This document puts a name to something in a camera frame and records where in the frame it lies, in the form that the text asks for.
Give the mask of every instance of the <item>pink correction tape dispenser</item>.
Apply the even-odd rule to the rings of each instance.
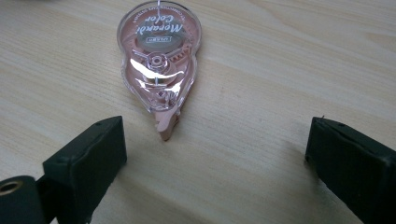
[[[195,80],[201,24],[182,5],[153,1],[128,12],[117,36],[125,85],[154,114],[167,140]]]

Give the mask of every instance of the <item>label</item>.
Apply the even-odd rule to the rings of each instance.
[[[183,28],[181,24],[167,24],[167,25],[151,25],[151,26],[139,26],[136,30],[136,34],[142,35],[145,32],[152,32],[152,31],[169,31],[170,33],[177,33]]]
[[[166,42],[171,42],[172,41],[172,36],[156,36],[156,37],[147,37],[146,38],[146,43],[151,44],[151,43],[166,43]]]

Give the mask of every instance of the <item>correction tape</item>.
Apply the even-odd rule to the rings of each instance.
[[[180,4],[152,1],[122,18],[117,38],[125,85],[154,114],[162,139],[169,139],[195,80],[200,22]]]

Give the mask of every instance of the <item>wood grain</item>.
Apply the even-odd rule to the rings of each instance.
[[[124,118],[128,163],[92,223],[361,223],[304,164],[312,117],[396,148],[396,2],[178,1],[198,78],[172,138],[120,77],[120,19],[144,1],[0,2],[0,179]]]

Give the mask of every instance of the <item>black clamp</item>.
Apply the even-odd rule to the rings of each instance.
[[[44,161],[37,181],[25,175],[0,182],[0,222],[89,223],[126,160],[122,117],[96,122]]]
[[[313,118],[305,159],[364,223],[396,223],[396,152],[343,123]]]

